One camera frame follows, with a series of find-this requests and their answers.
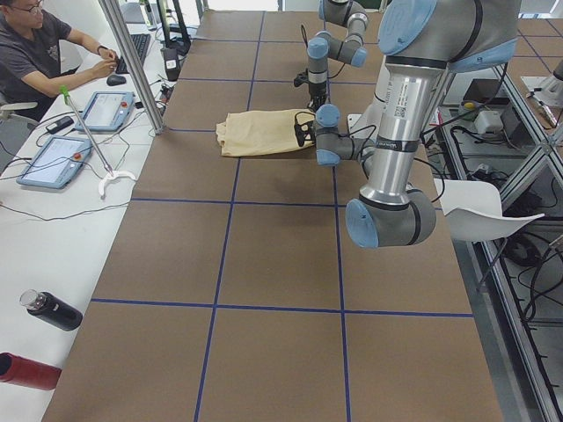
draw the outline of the man's hand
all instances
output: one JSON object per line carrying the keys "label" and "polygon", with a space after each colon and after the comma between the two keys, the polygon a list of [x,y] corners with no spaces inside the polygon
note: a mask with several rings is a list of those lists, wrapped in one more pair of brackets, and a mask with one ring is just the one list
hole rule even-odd
{"label": "man's hand", "polygon": [[110,76],[115,70],[115,60],[105,59],[96,63],[90,71],[95,79]]}
{"label": "man's hand", "polygon": [[113,60],[117,62],[117,53],[109,48],[101,48],[99,50],[99,56],[104,60]]}

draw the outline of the bottle cap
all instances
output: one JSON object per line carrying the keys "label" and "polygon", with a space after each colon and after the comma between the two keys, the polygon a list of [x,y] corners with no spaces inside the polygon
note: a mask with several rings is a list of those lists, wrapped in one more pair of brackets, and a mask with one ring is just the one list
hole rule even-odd
{"label": "bottle cap", "polygon": [[19,303],[30,310],[37,310],[45,304],[45,295],[30,288],[21,295]]}

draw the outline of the keyboard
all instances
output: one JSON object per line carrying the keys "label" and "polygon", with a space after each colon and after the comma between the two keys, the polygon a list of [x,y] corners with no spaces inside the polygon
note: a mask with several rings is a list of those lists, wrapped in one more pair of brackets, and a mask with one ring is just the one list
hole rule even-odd
{"label": "keyboard", "polygon": [[[135,50],[139,55],[141,64],[144,64],[144,59],[147,58],[147,53],[149,52],[150,45],[150,34],[149,33],[133,33],[131,34],[131,39],[133,39],[133,44],[135,45]],[[127,64],[125,63],[125,58],[122,56],[117,61],[117,68],[115,73],[122,75],[124,73],[129,73],[127,70]]]}

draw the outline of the white desk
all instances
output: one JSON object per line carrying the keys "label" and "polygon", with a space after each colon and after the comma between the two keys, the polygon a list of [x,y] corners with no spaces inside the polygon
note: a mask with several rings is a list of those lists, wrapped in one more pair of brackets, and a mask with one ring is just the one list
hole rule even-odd
{"label": "white desk", "polygon": [[[130,27],[131,33],[139,33],[143,29],[144,25]],[[109,47],[116,46],[110,33],[99,41]],[[96,55],[88,55],[81,68],[88,68],[97,60],[99,57]],[[151,44],[144,68],[149,84],[160,79],[159,75],[165,76],[158,42]],[[131,76],[126,75],[126,78],[127,84],[114,87],[107,86],[105,79],[99,79],[71,91],[70,96],[77,107],[82,108],[95,91],[135,91]],[[160,84],[153,84],[151,87],[157,94]],[[69,107],[64,104],[62,96],[59,96],[45,119],[68,111]],[[134,110],[128,123],[139,112]],[[44,132],[44,126],[38,127],[18,155],[34,156],[38,150],[35,141]],[[153,135],[146,113],[123,131],[122,137],[131,145],[121,165],[123,170],[132,171],[139,176]],[[107,135],[96,137],[102,141]],[[126,147],[117,136],[108,143],[100,144],[112,166],[120,161]],[[100,176],[106,174],[95,151],[88,163]],[[85,166],[77,178],[61,191],[27,189],[18,185],[15,178],[6,179],[17,176],[24,165],[14,164],[2,175],[0,201],[6,207],[45,218],[126,203],[134,186],[132,180],[120,178],[107,185],[106,198],[102,200],[98,195],[99,179],[90,167]],[[26,310],[18,303],[19,297],[28,288],[48,291],[84,313],[125,210],[125,207],[119,207],[63,221],[43,222],[0,208],[0,352],[64,367],[77,330],[62,331],[27,315]],[[40,421],[52,395],[53,391],[0,383],[0,420]]]}

